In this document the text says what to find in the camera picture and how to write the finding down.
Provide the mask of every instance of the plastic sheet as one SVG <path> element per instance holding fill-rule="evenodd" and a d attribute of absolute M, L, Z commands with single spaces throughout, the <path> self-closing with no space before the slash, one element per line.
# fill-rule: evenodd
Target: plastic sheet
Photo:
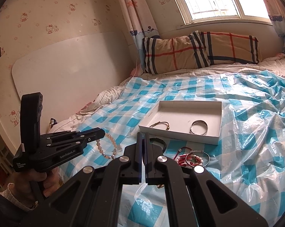
<path fill-rule="evenodd" d="M 273 226 L 285 211 L 285 79 L 268 71 L 132 78 L 119 99 L 73 129 L 104 129 L 120 145 L 117 156 L 121 156 L 125 146 L 135 143 L 142 117 L 160 100 L 222 101 L 219 145 L 162 138 L 165 155 L 173 158 L 183 146 L 204 150 L 211 156 L 206 169 Z M 110 140 L 102 139 L 101 146 L 112 154 Z M 108 162 L 91 142 L 82 156 L 62 165 L 60 173 L 67 180 L 86 165 Z M 145 183 L 124 186 L 119 225 L 168 226 L 164 188 Z"/>

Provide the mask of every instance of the white box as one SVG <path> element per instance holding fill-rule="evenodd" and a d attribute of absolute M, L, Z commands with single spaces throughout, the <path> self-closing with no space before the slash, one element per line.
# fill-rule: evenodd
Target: white box
<path fill-rule="evenodd" d="M 139 123 L 139 128 L 141 132 L 153 135 L 217 145 L 221 116 L 222 102 L 219 101 L 159 101 Z M 207 123 L 208 131 L 205 135 L 190 133 L 191 124 L 195 120 L 203 120 Z M 159 121 L 168 122 L 170 129 L 166 130 L 166 124 L 149 127 Z M 205 126 L 193 125 L 192 131 L 202 134 Z"/>

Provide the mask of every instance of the window sill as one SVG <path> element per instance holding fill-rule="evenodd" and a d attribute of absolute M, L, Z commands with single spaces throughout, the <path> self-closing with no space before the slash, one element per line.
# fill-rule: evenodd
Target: window sill
<path fill-rule="evenodd" d="M 256 24 L 263 24 L 263 25 L 272 26 L 271 22 L 254 20 L 254 19 L 213 19 L 213 20 L 193 22 L 191 24 L 185 24 L 182 26 L 177 26 L 176 29 L 179 30 L 179 29 L 193 27 L 193 26 L 209 25 L 209 24 L 217 24 L 217 23 L 256 23 Z"/>

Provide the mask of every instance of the dark sleeve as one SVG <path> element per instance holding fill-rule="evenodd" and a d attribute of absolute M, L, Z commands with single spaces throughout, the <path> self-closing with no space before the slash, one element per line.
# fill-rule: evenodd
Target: dark sleeve
<path fill-rule="evenodd" d="M 0 195 L 0 227 L 18 226 L 26 212 Z"/>

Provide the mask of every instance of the bed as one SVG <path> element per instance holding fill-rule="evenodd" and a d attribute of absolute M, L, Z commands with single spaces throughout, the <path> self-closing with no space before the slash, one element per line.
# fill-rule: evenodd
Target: bed
<path fill-rule="evenodd" d="M 142 117 L 160 100 L 222 101 L 219 145 L 162 138 L 165 155 L 173 158 L 183 146 L 204 150 L 211 156 L 206 169 L 273 226 L 285 211 L 285 55 L 258 65 L 220 64 L 128 78 L 50 132 L 100 127 L 113 136 L 121 156 L 135 143 Z M 110 140 L 101 143 L 111 154 Z M 83 155 L 60 167 L 60 174 L 67 181 L 86 165 L 108 163 L 91 142 Z M 120 226 L 169 225 L 163 188 L 144 181 L 124 186 L 122 202 Z"/>

